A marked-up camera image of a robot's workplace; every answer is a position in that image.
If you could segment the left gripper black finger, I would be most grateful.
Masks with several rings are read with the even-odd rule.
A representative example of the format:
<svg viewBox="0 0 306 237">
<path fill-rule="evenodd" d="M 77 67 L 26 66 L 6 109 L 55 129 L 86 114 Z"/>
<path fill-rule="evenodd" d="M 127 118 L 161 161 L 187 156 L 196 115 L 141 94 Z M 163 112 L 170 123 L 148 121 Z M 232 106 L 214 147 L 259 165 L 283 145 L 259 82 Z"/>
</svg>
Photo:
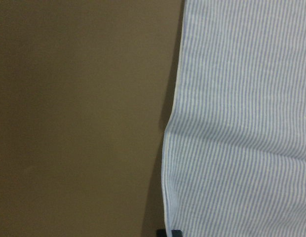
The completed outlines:
<svg viewBox="0 0 306 237">
<path fill-rule="evenodd" d="M 183 237 L 183 233 L 181 230 L 172 230 L 172 237 Z"/>
</svg>

